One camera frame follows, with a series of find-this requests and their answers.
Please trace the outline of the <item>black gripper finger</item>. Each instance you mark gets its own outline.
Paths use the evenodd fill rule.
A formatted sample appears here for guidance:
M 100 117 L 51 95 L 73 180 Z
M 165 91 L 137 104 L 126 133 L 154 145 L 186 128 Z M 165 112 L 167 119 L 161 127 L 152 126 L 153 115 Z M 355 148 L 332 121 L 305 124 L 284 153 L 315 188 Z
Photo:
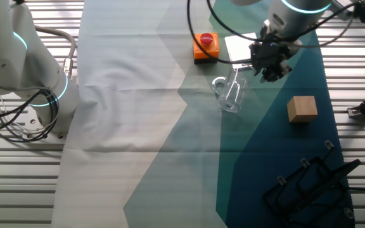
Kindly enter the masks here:
M 279 79 L 283 78 L 284 76 L 288 75 L 292 70 L 293 70 L 292 67 L 289 64 L 287 64 L 286 61 L 280 61 L 278 63 L 278 72 L 277 72 L 278 78 Z
M 260 79 L 261 83 L 265 82 L 275 82 L 277 81 L 278 76 L 272 68 L 264 68 L 262 71 L 262 77 Z

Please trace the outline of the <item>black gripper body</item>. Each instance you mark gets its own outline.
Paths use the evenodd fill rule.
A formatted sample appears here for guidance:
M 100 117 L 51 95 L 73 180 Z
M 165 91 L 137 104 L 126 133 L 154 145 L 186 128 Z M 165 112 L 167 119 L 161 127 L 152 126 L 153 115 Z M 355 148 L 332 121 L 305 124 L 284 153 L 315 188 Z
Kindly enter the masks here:
M 251 52 L 251 64 L 255 74 L 259 74 L 264 68 L 272 68 L 278 72 L 278 63 L 286 61 L 291 56 L 288 46 L 280 46 L 270 42 L 254 42 L 249 45 Z

